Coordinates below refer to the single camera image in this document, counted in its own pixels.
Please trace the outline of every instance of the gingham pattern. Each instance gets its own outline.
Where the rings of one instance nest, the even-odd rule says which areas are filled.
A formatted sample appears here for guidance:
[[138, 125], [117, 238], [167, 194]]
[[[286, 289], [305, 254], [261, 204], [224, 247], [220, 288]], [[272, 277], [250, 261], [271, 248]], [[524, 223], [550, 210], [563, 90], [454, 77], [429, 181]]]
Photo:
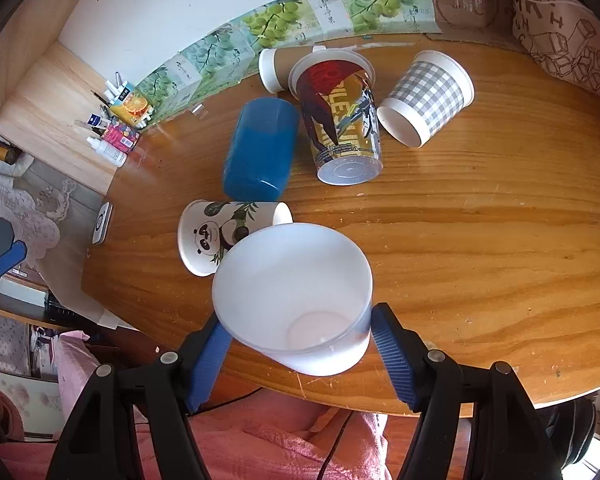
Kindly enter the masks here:
[[449, 72], [427, 61], [416, 61], [391, 90], [417, 111], [433, 135], [464, 106], [464, 96]]

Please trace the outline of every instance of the person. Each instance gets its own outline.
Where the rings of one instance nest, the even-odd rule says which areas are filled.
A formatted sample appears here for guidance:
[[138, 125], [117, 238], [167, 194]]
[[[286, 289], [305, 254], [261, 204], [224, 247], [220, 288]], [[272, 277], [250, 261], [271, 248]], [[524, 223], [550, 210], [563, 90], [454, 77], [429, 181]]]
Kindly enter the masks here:
[[[65, 416], [99, 365], [84, 337], [65, 333], [57, 345]], [[325, 480], [391, 479], [382, 436], [386, 415], [330, 408], [261, 388], [193, 415], [189, 423], [213, 480], [315, 480], [321, 469]], [[0, 428], [8, 437], [23, 435], [15, 407], [1, 393]], [[136, 434], [144, 477], [159, 480], [149, 427], [139, 413]], [[43, 480], [55, 446], [7, 442], [0, 444], [0, 458], [14, 480]]]

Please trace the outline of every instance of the red and gold printed cup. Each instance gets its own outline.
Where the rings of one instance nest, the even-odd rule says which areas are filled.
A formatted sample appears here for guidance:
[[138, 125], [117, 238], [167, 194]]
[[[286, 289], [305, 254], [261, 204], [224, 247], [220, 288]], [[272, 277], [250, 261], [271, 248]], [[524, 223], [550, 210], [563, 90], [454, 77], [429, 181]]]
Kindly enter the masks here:
[[289, 88], [300, 101], [318, 178], [327, 184], [360, 184], [382, 171], [375, 80], [365, 57], [338, 48], [312, 52], [291, 69]]

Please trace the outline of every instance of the gray checkered paper cup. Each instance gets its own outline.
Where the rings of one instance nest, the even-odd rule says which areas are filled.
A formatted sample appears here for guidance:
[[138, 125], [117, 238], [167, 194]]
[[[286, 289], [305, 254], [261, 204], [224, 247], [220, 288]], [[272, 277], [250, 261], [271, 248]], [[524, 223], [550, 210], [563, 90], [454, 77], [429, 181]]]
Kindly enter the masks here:
[[471, 78], [455, 59], [423, 50], [378, 107], [378, 119], [401, 143], [419, 148], [474, 95]]

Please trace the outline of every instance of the paper cup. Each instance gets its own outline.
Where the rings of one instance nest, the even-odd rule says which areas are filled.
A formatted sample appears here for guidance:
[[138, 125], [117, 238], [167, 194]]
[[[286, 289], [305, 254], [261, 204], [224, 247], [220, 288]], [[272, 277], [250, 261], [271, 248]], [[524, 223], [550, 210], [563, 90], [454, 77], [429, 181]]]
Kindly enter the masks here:
[[196, 200], [180, 216], [180, 257], [190, 272], [208, 276], [216, 272], [227, 251], [249, 234], [292, 221], [291, 211], [283, 202]]
[[455, 59], [423, 50], [378, 107], [378, 118], [401, 143], [419, 148], [474, 95], [471, 78]]
[[324, 45], [265, 48], [258, 58], [258, 71], [264, 88], [272, 94], [287, 90], [293, 66], [307, 54], [325, 48]]
[[330, 48], [291, 69], [289, 89], [300, 101], [318, 178], [334, 186], [366, 182], [382, 171], [371, 63]]
[[345, 235], [315, 224], [268, 227], [238, 243], [214, 276], [220, 323], [303, 374], [334, 375], [366, 351], [371, 268]]

